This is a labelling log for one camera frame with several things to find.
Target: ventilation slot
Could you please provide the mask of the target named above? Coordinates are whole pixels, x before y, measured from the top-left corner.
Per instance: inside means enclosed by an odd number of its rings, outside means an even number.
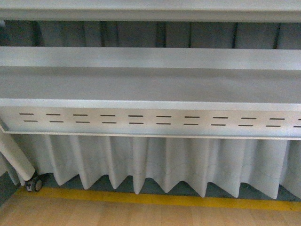
[[[284,118],[270,118],[270,120],[285,120]]]
[[[241,118],[241,119],[251,119],[251,120],[255,120],[255,119],[257,119],[257,118],[243,117],[243,118]]]

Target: caster wheel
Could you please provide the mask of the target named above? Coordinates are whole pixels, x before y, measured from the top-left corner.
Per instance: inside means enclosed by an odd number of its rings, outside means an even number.
[[[43,182],[39,176],[33,177],[31,180],[25,182],[25,188],[28,192],[38,192],[41,190]]]
[[[39,178],[37,178],[36,180],[34,180],[32,182],[32,187],[35,192],[38,192],[39,190],[41,190],[42,185],[43,185],[43,182]]]

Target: metal shelf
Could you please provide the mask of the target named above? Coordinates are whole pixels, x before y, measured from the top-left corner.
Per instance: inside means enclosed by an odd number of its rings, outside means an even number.
[[[6,133],[301,139],[300,50],[0,48],[0,58]]]
[[[3,0],[3,20],[300,22],[299,0]]]

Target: cylindrical post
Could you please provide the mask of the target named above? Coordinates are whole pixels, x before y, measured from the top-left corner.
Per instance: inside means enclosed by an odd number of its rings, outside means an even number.
[[[0,131],[0,152],[7,161],[15,168],[21,177],[27,181],[30,180],[35,172],[35,168],[28,161],[22,150],[13,140],[10,134],[4,134]]]

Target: yellow stripe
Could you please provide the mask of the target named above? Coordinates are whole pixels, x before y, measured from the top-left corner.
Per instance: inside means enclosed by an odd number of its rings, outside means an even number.
[[[201,206],[237,209],[301,211],[301,202],[285,202],[275,200],[249,200],[234,198],[201,198],[194,196],[133,194],[119,192],[101,192],[44,187],[37,193],[29,193],[23,187],[15,195],[63,198],[103,202],[128,202],[157,205]]]

